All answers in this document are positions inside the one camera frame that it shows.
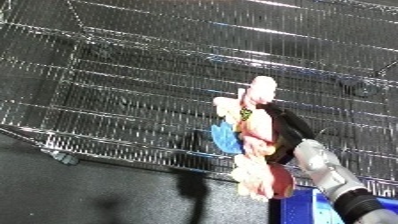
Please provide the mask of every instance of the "blue container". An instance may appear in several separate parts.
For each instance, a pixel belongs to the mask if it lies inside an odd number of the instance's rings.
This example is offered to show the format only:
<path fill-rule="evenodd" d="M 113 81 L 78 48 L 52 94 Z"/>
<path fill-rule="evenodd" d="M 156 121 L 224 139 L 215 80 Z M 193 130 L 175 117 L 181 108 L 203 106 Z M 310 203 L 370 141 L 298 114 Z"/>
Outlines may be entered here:
<path fill-rule="evenodd" d="M 398 213 L 398 200 L 379 198 L 385 208 Z M 344 224 L 327 199 L 316 189 L 297 190 L 282 200 L 282 224 Z"/>

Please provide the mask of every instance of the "orange plush toy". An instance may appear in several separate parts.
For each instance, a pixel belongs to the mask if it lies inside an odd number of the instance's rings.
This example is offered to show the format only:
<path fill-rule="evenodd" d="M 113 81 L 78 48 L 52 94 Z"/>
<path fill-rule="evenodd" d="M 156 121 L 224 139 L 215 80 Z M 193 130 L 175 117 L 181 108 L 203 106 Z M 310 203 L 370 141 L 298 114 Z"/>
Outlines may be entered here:
<path fill-rule="evenodd" d="M 237 168 L 231 176 L 239 182 L 238 192 L 254 199 L 285 198 L 291 195 L 294 179 L 279 164 L 268 164 L 264 156 L 275 152 L 272 118 L 259 104 L 274 100 L 277 84 L 266 76 L 256 77 L 247 90 L 239 89 L 238 98 L 216 97 L 217 114 L 224 117 L 220 127 L 212 126 L 216 145 L 235 156 Z"/>

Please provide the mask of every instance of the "chrome wire shelf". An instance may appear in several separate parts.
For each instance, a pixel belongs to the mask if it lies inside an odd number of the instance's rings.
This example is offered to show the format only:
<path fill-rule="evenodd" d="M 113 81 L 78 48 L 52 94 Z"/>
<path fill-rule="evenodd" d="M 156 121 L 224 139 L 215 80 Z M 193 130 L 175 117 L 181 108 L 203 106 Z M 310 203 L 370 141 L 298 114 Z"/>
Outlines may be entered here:
<path fill-rule="evenodd" d="M 376 194 L 396 197 L 397 13 L 350 0 L 4 1 L 0 132 L 229 180 L 231 157 L 209 134 L 212 98 L 267 75 L 278 104 Z"/>

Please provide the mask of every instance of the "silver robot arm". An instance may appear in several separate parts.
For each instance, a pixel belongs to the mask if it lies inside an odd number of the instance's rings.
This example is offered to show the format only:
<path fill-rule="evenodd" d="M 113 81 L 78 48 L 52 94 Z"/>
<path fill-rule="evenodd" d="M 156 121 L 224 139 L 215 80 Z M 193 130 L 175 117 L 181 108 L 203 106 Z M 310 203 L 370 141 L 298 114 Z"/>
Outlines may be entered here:
<path fill-rule="evenodd" d="M 293 154 L 346 224 L 398 224 L 398 215 L 385 209 L 321 143 L 304 139 Z"/>

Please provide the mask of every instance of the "blue plush ear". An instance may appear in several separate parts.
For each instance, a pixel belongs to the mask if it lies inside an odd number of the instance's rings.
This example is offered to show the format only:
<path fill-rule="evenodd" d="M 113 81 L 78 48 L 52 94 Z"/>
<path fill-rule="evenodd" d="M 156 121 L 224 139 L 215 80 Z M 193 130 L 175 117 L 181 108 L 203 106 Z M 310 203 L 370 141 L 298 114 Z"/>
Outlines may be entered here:
<path fill-rule="evenodd" d="M 221 151 L 232 154 L 243 152 L 242 142 L 237 137 L 237 133 L 232 130 L 232 125 L 227 122 L 221 122 L 220 126 L 212 125 L 211 136 Z"/>

